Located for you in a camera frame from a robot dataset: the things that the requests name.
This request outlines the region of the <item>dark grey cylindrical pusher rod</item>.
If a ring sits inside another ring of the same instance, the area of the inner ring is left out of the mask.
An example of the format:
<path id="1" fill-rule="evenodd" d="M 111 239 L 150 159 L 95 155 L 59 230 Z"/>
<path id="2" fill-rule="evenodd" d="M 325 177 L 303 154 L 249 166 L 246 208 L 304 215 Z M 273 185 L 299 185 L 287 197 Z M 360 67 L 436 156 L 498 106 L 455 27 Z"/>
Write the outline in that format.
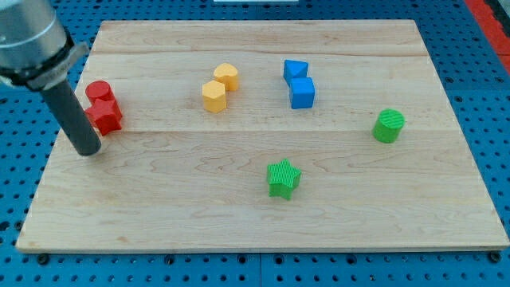
<path id="1" fill-rule="evenodd" d="M 83 156 L 96 154 L 101 147 L 99 136 L 70 83 L 64 80 L 40 94 L 76 152 Z"/>

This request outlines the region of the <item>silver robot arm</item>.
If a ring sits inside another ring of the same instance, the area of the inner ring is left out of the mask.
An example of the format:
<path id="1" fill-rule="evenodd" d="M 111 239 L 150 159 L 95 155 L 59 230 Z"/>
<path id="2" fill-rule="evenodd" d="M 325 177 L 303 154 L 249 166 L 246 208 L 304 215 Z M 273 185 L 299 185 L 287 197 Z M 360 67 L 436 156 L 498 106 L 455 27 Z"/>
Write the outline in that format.
<path id="1" fill-rule="evenodd" d="M 45 0 L 1 1 L 1 82 L 41 94 L 79 155 L 93 155 L 101 142 L 67 76 L 86 55 Z"/>

